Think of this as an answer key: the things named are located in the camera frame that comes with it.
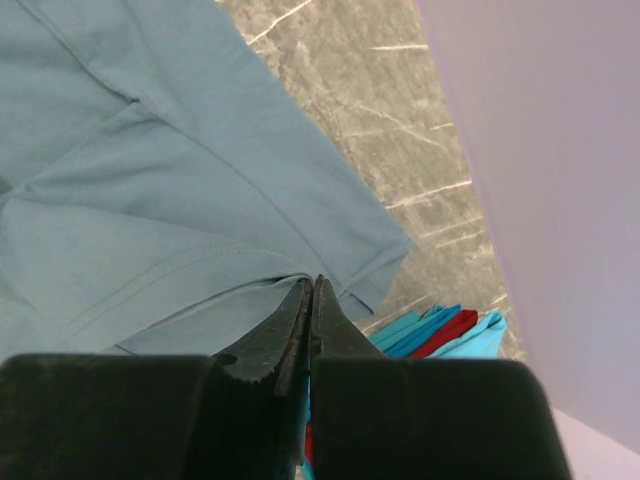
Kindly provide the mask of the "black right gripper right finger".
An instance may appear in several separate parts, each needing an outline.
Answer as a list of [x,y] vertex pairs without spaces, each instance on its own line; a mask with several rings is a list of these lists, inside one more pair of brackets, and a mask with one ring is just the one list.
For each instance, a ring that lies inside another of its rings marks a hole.
[[357,371],[388,360],[347,317],[325,276],[319,276],[313,287],[309,327],[311,373]]

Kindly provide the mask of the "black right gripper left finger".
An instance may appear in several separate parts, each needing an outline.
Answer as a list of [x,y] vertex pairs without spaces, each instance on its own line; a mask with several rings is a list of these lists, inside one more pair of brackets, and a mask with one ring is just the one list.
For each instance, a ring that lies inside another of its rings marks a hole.
[[287,396],[306,362],[311,282],[297,281],[276,310],[214,356],[231,380]]

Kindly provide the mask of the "grey-blue t-shirt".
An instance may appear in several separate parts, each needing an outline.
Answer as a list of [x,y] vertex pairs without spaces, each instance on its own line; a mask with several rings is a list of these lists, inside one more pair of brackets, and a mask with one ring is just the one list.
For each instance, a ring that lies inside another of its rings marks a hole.
[[213,354],[411,240],[213,1],[1,5],[1,354]]

